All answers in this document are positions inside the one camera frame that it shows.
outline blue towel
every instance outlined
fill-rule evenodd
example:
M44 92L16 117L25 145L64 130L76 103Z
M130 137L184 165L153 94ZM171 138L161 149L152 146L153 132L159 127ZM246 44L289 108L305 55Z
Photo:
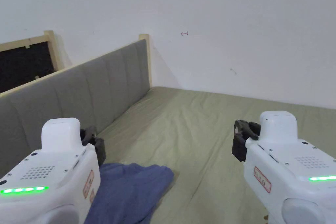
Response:
M85 224L149 223L174 173L165 166L103 164Z

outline wrinkled sheet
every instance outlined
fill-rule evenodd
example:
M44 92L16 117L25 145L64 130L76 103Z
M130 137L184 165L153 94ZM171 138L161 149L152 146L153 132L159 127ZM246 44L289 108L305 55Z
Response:
M155 87L99 136L105 163L158 164L175 173L151 223L265 223L265 207L231 153L234 122L259 122L263 111L285 110L299 138L336 156L336 110L206 92Z
M173 180L165 167L103 164L100 187L85 224L148 224L157 202Z

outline wooden bed frame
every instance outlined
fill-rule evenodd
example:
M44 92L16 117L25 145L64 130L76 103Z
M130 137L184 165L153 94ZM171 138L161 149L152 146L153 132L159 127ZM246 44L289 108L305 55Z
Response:
M54 34L54 31L52 30L44 31L44 35L42 36L23 39L23 40L16 40L16 41L0 44L0 52L19 48L19 47L24 47L24 46L26 48L29 48L29 46L33 44L38 44L42 42L48 43L49 53L50 53L50 57L52 59L52 65L55 71L59 71L63 69L64 65L59 56L59 52L58 52L57 45L56 45L55 34Z
M151 71L151 50L150 50L150 44L149 44L149 34L146 34L146 33L142 33L142 34L139 34L139 39L138 40L143 40L145 39L146 40L146 45L147 45L147 60L148 60L148 75L149 75L149 85L150 85L150 88L152 87L152 71ZM18 40L18 41L13 41L13 42L8 42L8 43L4 43L4 44L0 44L0 52L2 51L6 51L6 50L11 50L11 49L14 49L14 48L18 48L18 47L23 47L23 46L30 46L30 45L33 45L33 44L37 44L37 43L41 43L41 42L48 42L48 47L49 47L49 51L50 51L50 54L51 54L51 58L52 58L52 63L55 66L58 66L59 68L55 68L56 72L54 73L51 73L51 74L48 74L46 76L43 76L42 78L39 78L37 80L34 80L34 81L31 81L31 82L28 82L28 83L25 83L23 85L20 85L20 86L17 86L15 88L12 88L10 90L7 90L3 93L0 93L0 97L2 96L5 96L9 93L12 93L18 89L21 89L21 88L24 88L26 86L29 86L33 83L36 83L36 82L39 82L41 80L44 80L46 78L49 78L55 74L58 74L60 72L63 72L65 70L68 70L68 69L71 69L71 68L74 68L78 65L81 65L82 63L78 64L78 65L74 65L74 66L71 66L69 68L64 68L63 65L62 65L62 62L61 62L61 59L59 57L59 53L58 53L58 50L57 50L57 45L56 45L56 40L55 40L55 35L54 35L54 32L53 31L44 31L44 35L43 36L39 36L39 37L34 37L34 38L29 38L29 39L24 39L24 40ZM114 51L117 51L119 50L120 48L123 48L127 45L124 45L124 46L121 46L119 48L116 48L115 50L111 51L111 52L114 52Z

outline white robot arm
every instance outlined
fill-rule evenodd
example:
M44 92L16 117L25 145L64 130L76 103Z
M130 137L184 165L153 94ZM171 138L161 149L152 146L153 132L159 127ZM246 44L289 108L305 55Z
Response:
M42 149L0 180L1 224L82 224L100 186L95 147L76 118L49 120Z
M260 122L236 121L232 153L244 162L268 223L336 223L336 160L298 139L291 113L263 112Z

